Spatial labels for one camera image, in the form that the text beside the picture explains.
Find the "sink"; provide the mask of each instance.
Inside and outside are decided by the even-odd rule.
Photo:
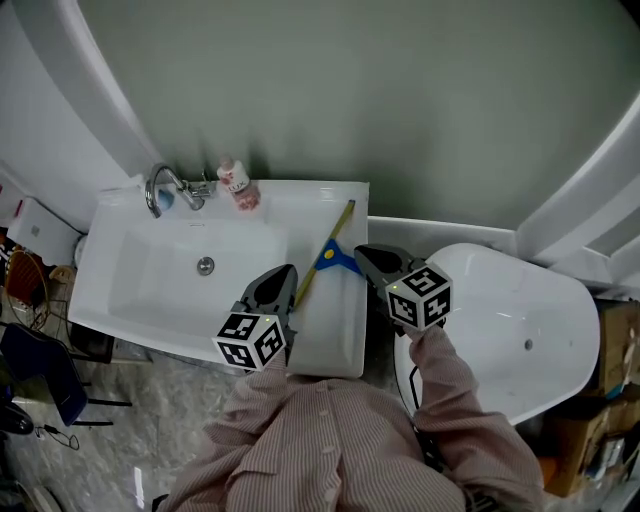
[[[262,199],[240,212],[220,192],[202,209],[176,198],[154,219],[137,188],[104,192],[85,245],[71,321],[139,345],[222,362],[211,340],[245,287],[293,264],[299,282],[350,199],[337,241],[349,254],[367,242],[368,185],[260,181]],[[164,185],[175,194],[173,185]],[[211,258],[213,271],[198,273]],[[359,377],[364,362],[366,283],[343,267],[318,272],[291,317],[293,373]]]
[[[230,297],[287,256],[286,232],[242,220],[149,218],[124,235],[109,312],[161,329],[209,338],[224,322]],[[198,274],[203,257],[211,274]]]

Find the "tiled floor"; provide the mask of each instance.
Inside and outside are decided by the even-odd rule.
[[[54,298],[64,298],[58,290]],[[6,301],[1,317],[13,321]],[[53,303],[63,315],[63,303]],[[365,380],[397,393],[392,345],[380,343],[385,326],[370,325],[376,340],[367,341]],[[59,318],[51,317],[44,331],[65,338]],[[147,351],[119,342],[128,357],[146,357]],[[10,436],[6,453],[16,476],[24,484],[48,487],[67,512],[125,512],[150,510],[153,498],[167,493],[176,475],[197,453],[202,425],[215,418],[237,377],[217,371],[217,365],[179,360],[148,353],[153,364],[77,362],[81,378],[90,381],[93,398],[131,400],[132,408],[90,405],[83,420],[111,419],[113,427],[64,427],[53,405],[27,403],[23,407],[37,425],[49,424],[80,442],[80,450],[65,448],[50,437]],[[136,474],[139,484],[136,487]],[[588,490],[568,500],[549,496],[547,510],[594,512],[609,485]]]

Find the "chrome faucet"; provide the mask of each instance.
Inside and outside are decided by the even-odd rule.
[[[162,215],[162,211],[158,207],[158,203],[156,202],[156,180],[158,179],[158,174],[161,172],[165,172],[171,181],[176,185],[176,192],[180,194],[180,197],[184,199],[187,204],[191,207],[192,210],[199,210],[204,206],[205,197],[211,197],[213,193],[213,182],[207,181],[206,175],[203,172],[202,177],[204,178],[204,185],[201,185],[198,188],[191,188],[191,185],[187,180],[181,180],[178,178],[173,169],[166,164],[157,164],[153,167],[151,171],[151,175],[147,180],[147,184],[144,188],[144,196],[147,200],[147,206],[151,211],[152,215],[157,219]]]

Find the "cardboard box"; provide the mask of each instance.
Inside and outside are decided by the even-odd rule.
[[[640,421],[640,386],[628,384],[611,403],[611,434],[629,432]]]
[[[640,370],[640,303],[596,300],[600,317],[600,355],[589,384],[580,393],[605,397],[628,374]],[[632,357],[629,357],[633,346]]]
[[[574,397],[551,409],[544,418],[543,440],[558,460],[545,486],[557,496],[569,496],[585,483],[584,470],[605,436],[624,435],[640,421],[640,386],[629,384],[615,400]]]
[[[616,408],[619,421],[622,406]],[[569,496],[580,490],[583,472],[595,457],[600,441],[612,430],[611,407],[604,400],[577,397],[547,413],[543,438],[558,457],[558,469],[545,490],[556,496]]]

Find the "person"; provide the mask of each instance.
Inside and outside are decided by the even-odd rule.
[[[161,512],[542,509],[538,462],[437,326],[408,332],[423,381],[413,423],[362,381],[285,374],[284,351],[240,379]],[[447,469],[425,464],[415,428]]]

